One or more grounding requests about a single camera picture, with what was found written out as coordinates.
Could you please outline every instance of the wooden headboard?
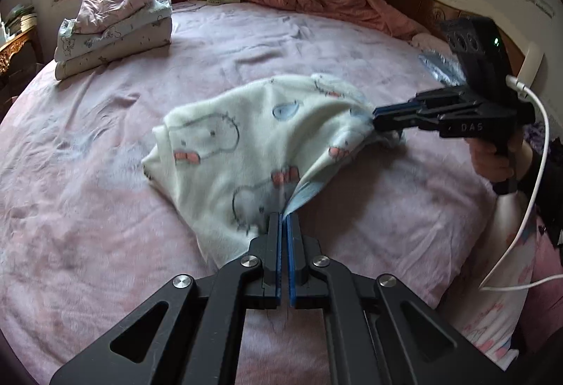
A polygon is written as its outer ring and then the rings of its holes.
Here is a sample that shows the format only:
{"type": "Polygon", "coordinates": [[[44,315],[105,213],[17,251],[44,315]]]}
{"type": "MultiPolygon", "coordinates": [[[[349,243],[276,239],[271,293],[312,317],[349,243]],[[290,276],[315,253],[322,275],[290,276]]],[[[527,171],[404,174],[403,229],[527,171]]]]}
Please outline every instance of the wooden headboard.
{"type": "Polygon", "coordinates": [[[483,0],[385,0],[406,16],[445,40],[438,22],[465,15],[486,15],[496,22],[505,44],[513,75],[531,85],[543,57],[537,44],[527,40],[505,16],[483,0]]]}
{"type": "MultiPolygon", "coordinates": [[[[441,20],[451,20],[458,17],[468,16],[468,15],[478,15],[473,12],[466,12],[461,9],[456,9],[455,7],[450,7],[438,0],[385,0],[388,4],[395,7],[397,10],[404,13],[407,17],[410,17],[414,21],[419,22],[421,25],[426,27],[433,36],[446,40],[440,27],[438,27],[438,22],[441,20]]],[[[513,40],[506,35],[503,30],[499,29],[500,37],[505,43],[506,52],[508,53],[508,59],[510,60],[510,66],[512,67],[512,73],[518,74],[520,68],[524,63],[524,54],[516,46],[513,40]]]]}

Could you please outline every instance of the white headboard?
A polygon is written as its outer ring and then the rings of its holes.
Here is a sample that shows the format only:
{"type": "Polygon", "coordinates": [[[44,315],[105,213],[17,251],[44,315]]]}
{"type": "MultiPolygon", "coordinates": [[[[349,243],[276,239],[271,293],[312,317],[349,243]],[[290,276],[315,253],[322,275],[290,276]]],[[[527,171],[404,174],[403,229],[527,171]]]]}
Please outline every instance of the white headboard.
{"type": "Polygon", "coordinates": [[[479,15],[491,17],[496,25],[511,38],[524,54],[524,63],[518,74],[520,81],[530,86],[536,77],[543,58],[543,50],[533,41],[528,40],[515,24],[509,21],[502,11],[495,9],[484,0],[437,0],[444,5],[479,15]]]}

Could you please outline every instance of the blue gripper pad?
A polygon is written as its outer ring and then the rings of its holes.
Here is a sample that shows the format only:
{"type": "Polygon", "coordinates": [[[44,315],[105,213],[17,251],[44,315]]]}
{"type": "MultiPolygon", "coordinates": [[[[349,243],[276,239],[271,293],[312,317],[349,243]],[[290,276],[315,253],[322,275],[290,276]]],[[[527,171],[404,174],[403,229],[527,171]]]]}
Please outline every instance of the blue gripper pad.
{"type": "Polygon", "coordinates": [[[277,242],[277,259],[276,259],[276,300],[278,306],[282,303],[282,216],[278,216],[278,242],[277,242]]]}
{"type": "Polygon", "coordinates": [[[288,269],[288,286],[289,286],[289,305],[295,307],[295,259],[293,256],[293,230],[291,223],[291,215],[288,215],[284,221],[285,239],[287,242],[287,269],[288,269]]]}

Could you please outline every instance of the wooden furniture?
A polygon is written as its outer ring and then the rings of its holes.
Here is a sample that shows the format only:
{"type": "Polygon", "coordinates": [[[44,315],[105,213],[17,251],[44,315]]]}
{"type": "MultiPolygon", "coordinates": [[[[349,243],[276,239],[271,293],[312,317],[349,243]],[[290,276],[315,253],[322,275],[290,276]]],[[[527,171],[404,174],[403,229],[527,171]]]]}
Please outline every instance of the wooden furniture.
{"type": "Polygon", "coordinates": [[[0,76],[8,72],[12,56],[18,53],[26,42],[31,43],[37,63],[43,63],[43,51],[39,42],[39,34],[37,33],[37,27],[33,26],[0,47],[0,76]]]}
{"type": "Polygon", "coordinates": [[[543,51],[528,40],[502,12],[483,0],[385,0],[406,16],[426,27],[430,33],[445,40],[439,21],[465,15],[491,17],[499,28],[514,75],[530,86],[536,77],[543,51]]]}

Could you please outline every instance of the stack of folded clothes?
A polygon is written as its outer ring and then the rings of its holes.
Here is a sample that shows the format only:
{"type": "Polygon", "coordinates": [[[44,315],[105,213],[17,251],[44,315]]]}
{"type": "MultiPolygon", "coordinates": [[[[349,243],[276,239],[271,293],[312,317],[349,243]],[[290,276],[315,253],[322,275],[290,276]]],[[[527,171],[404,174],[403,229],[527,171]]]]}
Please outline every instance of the stack of folded clothes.
{"type": "Polygon", "coordinates": [[[83,0],[58,30],[55,77],[170,44],[171,0],[83,0]]]}

